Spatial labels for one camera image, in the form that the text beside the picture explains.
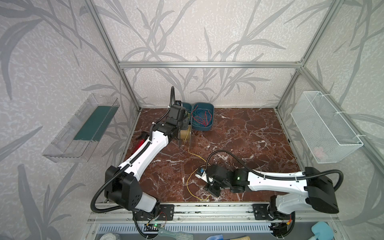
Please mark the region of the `teal bin with yellow cables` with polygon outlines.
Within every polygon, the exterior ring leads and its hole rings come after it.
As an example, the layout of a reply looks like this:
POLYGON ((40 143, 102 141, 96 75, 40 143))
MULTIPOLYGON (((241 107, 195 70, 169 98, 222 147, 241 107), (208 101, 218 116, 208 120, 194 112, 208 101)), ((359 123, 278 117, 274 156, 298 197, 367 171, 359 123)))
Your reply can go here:
POLYGON ((192 105, 190 103, 182 102, 182 106, 186 109, 188 120, 190 120, 191 119, 192 105))

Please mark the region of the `teal bin with red cables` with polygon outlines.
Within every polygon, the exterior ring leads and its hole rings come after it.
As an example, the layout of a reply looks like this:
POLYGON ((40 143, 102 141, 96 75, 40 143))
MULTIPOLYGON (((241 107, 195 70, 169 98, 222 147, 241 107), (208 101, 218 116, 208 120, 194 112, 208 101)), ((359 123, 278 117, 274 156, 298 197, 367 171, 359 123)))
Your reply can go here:
POLYGON ((191 125, 196 131, 210 131, 214 123, 215 107, 210 103, 198 102, 192 108, 191 125))

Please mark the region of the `dark grey foam spool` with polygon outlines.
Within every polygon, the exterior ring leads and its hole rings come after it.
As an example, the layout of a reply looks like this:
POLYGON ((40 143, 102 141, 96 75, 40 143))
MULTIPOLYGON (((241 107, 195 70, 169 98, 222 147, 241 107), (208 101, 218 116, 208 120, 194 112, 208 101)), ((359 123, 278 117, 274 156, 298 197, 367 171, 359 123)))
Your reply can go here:
POLYGON ((191 139, 191 133, 192 133, 192 126, 188 125, 186 130, 180 130, 179 136, 178 136, 178 146, 184 146, 185 144, 190 143, 191 139))

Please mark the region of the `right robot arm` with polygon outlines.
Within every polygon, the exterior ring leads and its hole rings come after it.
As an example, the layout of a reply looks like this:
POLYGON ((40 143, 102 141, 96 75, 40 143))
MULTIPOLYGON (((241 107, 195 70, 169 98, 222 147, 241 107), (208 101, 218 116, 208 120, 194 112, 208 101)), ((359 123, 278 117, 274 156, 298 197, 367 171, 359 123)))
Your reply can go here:
POLYGON ((274 191, 277 195, 270 198, 266 218, 284 219, 296 211, 315 210, 324 214, 337 214, 339 207, 336 191, 344 180, 340 170, 318 171, 306 167, 303 172, 266 173, 253 170, 233 153, 217 150, 211 153, 208 161, 218 153, 233 157, 241 168, 233 171, 206 163, 199 169, 196 177, 206 182, 205 189, 214 197, 219 197, 222 190, 231 193, 274 191))

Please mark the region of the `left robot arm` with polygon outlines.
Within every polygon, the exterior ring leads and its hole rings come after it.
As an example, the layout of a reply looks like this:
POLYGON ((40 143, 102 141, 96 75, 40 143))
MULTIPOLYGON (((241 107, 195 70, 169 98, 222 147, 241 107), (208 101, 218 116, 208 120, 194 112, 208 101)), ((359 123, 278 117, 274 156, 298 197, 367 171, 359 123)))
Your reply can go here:
POLYGON ((91 200, 92 212, 102 214, 126 209, 147 218, 156 218, 161 212, 160 201, 145 193, 139 181, 153 159, 174 139, 180 139, 181 131, 188 128, 188 112, 177 104, 175 88, 171 87, 167 112, 153 122, 144 143, 118 167, 111 166, 105 173, 105 183, 91 200))

